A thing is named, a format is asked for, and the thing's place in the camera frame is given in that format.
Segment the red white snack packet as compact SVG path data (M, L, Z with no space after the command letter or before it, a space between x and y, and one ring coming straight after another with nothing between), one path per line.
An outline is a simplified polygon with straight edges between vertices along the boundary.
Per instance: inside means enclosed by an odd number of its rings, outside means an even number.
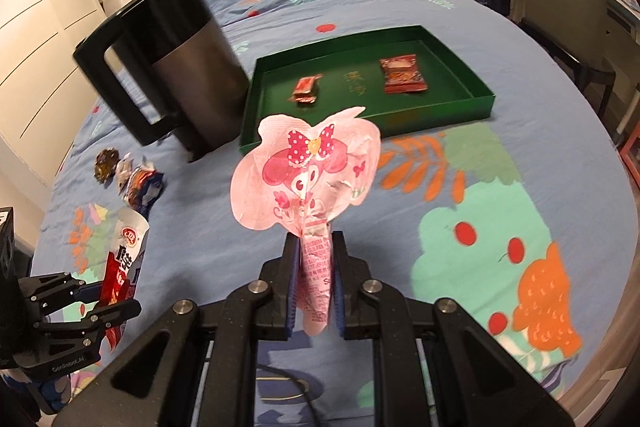
M136 210L124 207L117 213L98 300L99 308L134 298L149 229L149 222Z

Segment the white blue wafer packet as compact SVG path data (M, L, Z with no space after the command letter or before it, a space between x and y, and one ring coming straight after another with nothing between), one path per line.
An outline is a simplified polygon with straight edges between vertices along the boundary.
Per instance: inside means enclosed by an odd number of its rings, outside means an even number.
M132 210L148 219L154 202L164 191L164 186L164 174L155 168L152 161L143 159L131 173L122 199Z

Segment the dark brown snack bag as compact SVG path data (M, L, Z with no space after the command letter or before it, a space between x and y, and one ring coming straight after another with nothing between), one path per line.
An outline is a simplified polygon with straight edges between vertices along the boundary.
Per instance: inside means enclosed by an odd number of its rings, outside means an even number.
M119 151L114 147L104 148L94 161L94 179L105 184L114 178L119 163Z

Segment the pink white candy packet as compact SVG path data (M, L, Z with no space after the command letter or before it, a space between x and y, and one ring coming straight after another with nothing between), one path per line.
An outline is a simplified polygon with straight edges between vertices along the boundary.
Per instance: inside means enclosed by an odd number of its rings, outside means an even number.
M124 155L124 157L117 163L115 169L115 181L117 187L117 193L122 194L134 172L134 158L130 153Z

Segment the pink cartoon snack packet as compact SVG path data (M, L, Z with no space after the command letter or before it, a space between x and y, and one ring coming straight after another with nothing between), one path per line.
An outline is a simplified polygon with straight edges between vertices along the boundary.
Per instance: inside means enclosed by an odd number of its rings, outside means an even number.
M303 329L315 336L329 322L333 286L332 222L359 206L373 184L381 131L363 119L362 106L320 124L273 115L258 126L262 142L236 166L230 185L235 220L264 231L282 225L300 239L296 288Z

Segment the black steel electric kettle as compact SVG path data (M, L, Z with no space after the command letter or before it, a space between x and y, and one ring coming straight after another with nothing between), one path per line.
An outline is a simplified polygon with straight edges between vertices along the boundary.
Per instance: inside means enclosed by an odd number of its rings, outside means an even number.
M158 121L149 121L122 87L107 50ZM78 43L73 58L142 145L172 134L198 160L240 134L250 80L203 0L132 0Z

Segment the white wardrobe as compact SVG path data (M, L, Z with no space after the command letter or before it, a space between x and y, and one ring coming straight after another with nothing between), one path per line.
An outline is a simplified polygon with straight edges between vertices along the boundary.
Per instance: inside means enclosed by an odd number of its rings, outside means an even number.
M1 0L1 136L43 184L96 99L73 52L104 18L99 0Z

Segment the small red candy packet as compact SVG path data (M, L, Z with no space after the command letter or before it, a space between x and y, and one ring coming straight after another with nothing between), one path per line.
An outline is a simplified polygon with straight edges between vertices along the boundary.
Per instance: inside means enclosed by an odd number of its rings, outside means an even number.
M292 91L290 100L296 104L314 104L318 98L321 74L299 78Z

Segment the green tray box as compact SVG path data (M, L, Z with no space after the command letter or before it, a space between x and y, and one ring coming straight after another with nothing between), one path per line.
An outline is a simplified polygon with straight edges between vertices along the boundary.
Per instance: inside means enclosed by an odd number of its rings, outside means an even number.
M416 54L427 90L387 94L381 58ZM314 104L290 100L297 80L321 74ZM378 126L384 138L485 119L495 102L483 80L453 50L421 26L370 30L305 44L258 58L239 139L242 154L262 139L258 124L284 114L314 126L352 106Z

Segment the red brown snack packet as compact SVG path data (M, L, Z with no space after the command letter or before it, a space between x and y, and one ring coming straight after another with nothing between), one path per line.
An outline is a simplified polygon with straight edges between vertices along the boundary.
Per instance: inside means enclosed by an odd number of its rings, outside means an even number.
M427 90L427 84L418 67L416 54L381 58L384 91L387 94L414 93Z

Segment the grey desk chair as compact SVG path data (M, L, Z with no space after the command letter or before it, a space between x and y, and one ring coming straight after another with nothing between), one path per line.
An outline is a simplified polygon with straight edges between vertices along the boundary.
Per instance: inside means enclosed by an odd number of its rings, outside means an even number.
M579 91L591 84L604 88L598 108L603 117L615 82L605 58L606 0L524 0L521 28L559 57L573 72Z

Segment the white desk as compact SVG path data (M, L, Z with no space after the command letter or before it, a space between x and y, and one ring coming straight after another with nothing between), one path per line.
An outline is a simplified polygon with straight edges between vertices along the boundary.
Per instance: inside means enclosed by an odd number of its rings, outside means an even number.
M618 70L614 58L639 58L639 31L624 31L617 0L514 0L512 20L572 73L580 92L602 88L604 118Z

